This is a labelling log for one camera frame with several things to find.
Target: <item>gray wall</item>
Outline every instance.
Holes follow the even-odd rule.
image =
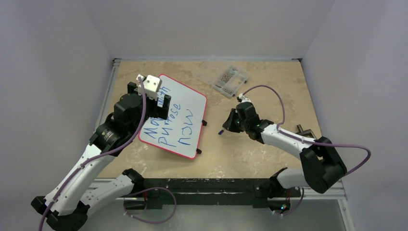
[[[371,148],[344,179],[357,230],[407,230],[408,1],[337,0],[303,68],[323,134]],[[341,150],[349,168],[365,153]]]
[[[112,60],[79,0],[2,0],[0,31],[0,227],[36,230],[30,202],[84,151]]]
[[[300,58],[334,0],[84,0],[113,57]]]

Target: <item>wooden tabletop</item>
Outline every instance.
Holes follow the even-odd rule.
[[[133,168],[146,178],[269,178],[283,167],[300,167],[300,161],[273,146],[251,140],[245,133],[225,131],[219,136],[222,124],[228,118],[237,100],[228,99],[211,86],[192,77],[203,62],[121,62],[115,81],[110,111],[120,96],[127,92],[130,81],[137,82],[138,74],[159,76],[166,74],[205,94],[208,98],[199,149],[203,151],[193,160],[166,152],[135,140],[110,163],[100,178],[116,178],[123,170]],[[315,110],[299,62],[236,62],[251,74],[248,88],[266,84],[282,97],[286,109],[283,128],[297,132],[296,125],[312,129],[321,136]],[[282,120],[282,109],[275,94],[266,88],[257,88],[246,94],[261,119]]]

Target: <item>small whiteboard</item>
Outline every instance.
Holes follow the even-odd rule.
[[[162,85],[158,92],[158,105],[163,106],[165,94],[171,96],[168,118],[149,118],[139,133],[139,140],[194,159],[207,97],[166,75],[160,75],[159,78]]]

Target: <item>open plastic box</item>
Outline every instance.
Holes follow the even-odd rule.
[[[231,98],[237,94],[242,84],[248,81],[249,73],[234,62],[213,56],[200,66],[193,77]]]

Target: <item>tabletop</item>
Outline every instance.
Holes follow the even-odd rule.
[[[228,99],[211,86],[195,79],[193,73],[203,64],[200,61],[159,62],[122,61],[118,70],[112,96],[108,101],[110,111],[120,96],[127,92],[128,82],[137,82],[141,75],[166,74],[183,84],[205,94],[208,98],[198,148],[202,150],[195,159],[187,159],[165,150],[149,146],[135,139],[98,176],[116,178],[123,170],[133,168],[145,178],[269,178],[283,167],[300,167],[298,159],[270,145],[251,140],[245,133],[218,132],[227,120],[235,98]],[[286,122],[282,128],[297,132],[296,125],[312,129],[319,138],[321,132],[310,99],[302,67],[299,62],[235,62],[249,73],[248,82],[238,90],[266,84],[282,97]],[[282,109],[276,95],[269,89],[257,88],[245,95],[250,98],[261,119],[275,123],[282,121]]]

